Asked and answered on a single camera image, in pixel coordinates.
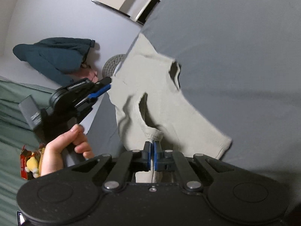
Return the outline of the person's left hand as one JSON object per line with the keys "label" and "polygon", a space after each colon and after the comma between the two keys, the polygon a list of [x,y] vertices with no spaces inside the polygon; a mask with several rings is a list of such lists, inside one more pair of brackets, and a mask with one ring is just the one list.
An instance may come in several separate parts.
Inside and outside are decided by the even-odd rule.
{"label": "person's left hand", "polygon": [[41,163],[41,176],[64,168],[62,152],[70,144],[74,145],[72,150],[81,157],[85,159],[92,159],[94,157],[92,148],[84,134],[83,126],[76,124],[69,131],[59,135],[46,145]]}

